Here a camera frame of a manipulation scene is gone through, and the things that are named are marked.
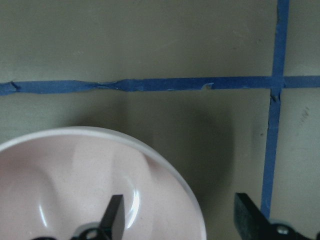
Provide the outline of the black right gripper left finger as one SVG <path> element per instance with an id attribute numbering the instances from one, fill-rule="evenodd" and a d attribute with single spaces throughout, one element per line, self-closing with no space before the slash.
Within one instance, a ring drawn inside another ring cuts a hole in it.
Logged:
<path id="1" fill-rule="evenodd" d="M 100 221 L 99 228 L 108 240 L 121 240 L 125 230 L 125 204 L 122 194 L 113 195 Z"/>

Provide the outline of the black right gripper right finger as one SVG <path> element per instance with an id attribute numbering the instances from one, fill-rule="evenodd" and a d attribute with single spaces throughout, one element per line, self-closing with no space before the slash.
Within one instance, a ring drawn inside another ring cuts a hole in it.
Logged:
<path id="1" fill-rule="evenodd" d="M 233 221 L 242 240 L 266 240 L 271 224 L 246 193 L 235 193 Z"/>

